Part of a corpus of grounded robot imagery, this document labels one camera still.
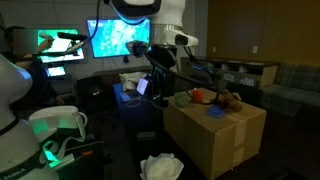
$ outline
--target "cabinet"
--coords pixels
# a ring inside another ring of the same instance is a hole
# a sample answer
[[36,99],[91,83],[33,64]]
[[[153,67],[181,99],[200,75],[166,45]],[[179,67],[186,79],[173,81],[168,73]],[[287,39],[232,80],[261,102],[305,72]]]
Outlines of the cabinet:
[[[209,66],[221,74],[220,88],[228,82],[240,83],[252,87],[263,87],[273,84],[279,62],[264,62],[242,59],[196,57],[203,65]],[[192,67],[188,57],[181,58],[181,74],[187,77],[207,79],[209,76]]]

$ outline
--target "teddy bear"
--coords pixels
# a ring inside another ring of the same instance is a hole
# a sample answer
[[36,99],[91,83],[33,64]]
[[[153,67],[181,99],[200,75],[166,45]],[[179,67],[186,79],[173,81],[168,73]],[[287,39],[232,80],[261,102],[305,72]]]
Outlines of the teddy bear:
[[224,89],[219,96],[217,105],[226,112],[237,112],[242,110],[239,101],[241,101],[241,97],[238,93],[231,93]]

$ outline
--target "office chair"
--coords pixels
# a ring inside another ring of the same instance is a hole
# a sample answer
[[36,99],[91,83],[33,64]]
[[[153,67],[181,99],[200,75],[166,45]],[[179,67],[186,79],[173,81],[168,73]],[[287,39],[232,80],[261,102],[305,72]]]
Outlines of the office chair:
[[[119,114],[112,86],[105,85],[99,76],[87,77],[77,80],[76,95],[78,108],[89,117],[89,121],[90,117],[94,117],[94,121],[109,121],[112,128],[116,128],[111,117],[118,117]],[[88,131],[92,130],[95,123],[91,122]]]

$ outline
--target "computer monitor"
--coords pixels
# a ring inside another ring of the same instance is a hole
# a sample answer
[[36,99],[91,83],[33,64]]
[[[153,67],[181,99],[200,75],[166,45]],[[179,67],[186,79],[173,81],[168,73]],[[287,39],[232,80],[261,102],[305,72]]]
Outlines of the computer monitor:
[[[69,47],[71,47],[70,39],[62,39],[58,37],[58,32],[78,34],[77,29],[39,29],[38,30],[38,45],[44,40],[39,35],[41,33],[48,34],[53,37],[54,41],[50,49],[43,51],[42,53],[49,52],[65,52]],[[44,63],[53,63],[53,62],[69,62],[75,60],[84,59],[82,48],[78,49],[77,55],[69,54],[65,56],[50,57],[50,56],[39,56],[42,62]]]
[[[87,27],[92,36],[96,20],[87,20]],[[134,40],[149,43],[150,20],[146,19],[138,25],[129,25],[120,19],[99,20],[98,29],[91,46],[94,58],[124,56],[130,52],[126,43]]]
[[47,68],[47,75],[48,77],[56,77],[56,76],[63,76],[66,74],[63,66],[57,67],[49,67]]

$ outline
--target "couch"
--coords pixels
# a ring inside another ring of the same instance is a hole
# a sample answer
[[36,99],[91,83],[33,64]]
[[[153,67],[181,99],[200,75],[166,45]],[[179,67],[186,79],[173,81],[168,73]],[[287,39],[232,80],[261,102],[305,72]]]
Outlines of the couch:
[[273,85],[262,87],[261,105],[289,117],[303,107],[320,110],[320,66],[280,64]]

